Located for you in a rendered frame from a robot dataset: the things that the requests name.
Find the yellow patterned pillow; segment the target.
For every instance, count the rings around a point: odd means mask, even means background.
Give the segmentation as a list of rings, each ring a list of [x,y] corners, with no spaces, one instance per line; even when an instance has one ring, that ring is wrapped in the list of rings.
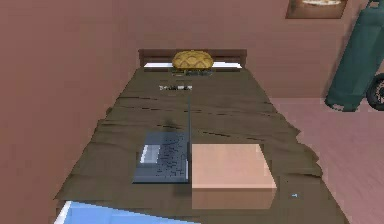
[[[210,54],[198,50],[180,51],[172,59],[173,67],[183,70],[209,69],[213,64],[214,60]]]

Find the framed wall picture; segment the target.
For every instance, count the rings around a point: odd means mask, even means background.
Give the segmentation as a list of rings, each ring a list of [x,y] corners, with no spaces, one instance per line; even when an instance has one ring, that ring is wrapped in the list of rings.
[[[340,19],[348,0],[289,0],[287,19]]]

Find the black wheel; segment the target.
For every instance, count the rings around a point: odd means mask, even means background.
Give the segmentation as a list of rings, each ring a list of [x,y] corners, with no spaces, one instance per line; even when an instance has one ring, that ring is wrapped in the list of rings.
[[[377,111],[384,111],[384,73],[376,75],[367,92],[368,104]]]

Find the small black white remote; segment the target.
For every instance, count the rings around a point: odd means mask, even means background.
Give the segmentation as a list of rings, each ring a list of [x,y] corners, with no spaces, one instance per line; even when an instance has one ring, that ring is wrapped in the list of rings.
[[[172,86],[159,86],[160,91],[190,91],[192,86],[172,85]]]

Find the grey open laptop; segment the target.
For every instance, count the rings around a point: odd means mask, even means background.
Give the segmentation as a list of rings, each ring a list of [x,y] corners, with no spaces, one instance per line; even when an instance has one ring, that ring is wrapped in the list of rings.
[[[187,184],[191,161],[191,99],[184,132],[148,132],[138,155],[134,184]]]

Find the brown wooden bed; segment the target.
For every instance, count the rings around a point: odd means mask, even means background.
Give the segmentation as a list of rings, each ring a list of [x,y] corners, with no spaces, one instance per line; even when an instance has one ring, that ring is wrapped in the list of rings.
[[[55,224],[349,224],[323,181],[316,153],[245,66],[242,50],[216,50],[203,73],[173,68],[170,50],[141,50],[133,77],[94,130],[57,193]],[[159,86],[192,86],[160,91]],[[269,209],[193,209],[187,184],[134,184],[148,132],[184,132],[193,144],[259,144],[277,190]]]

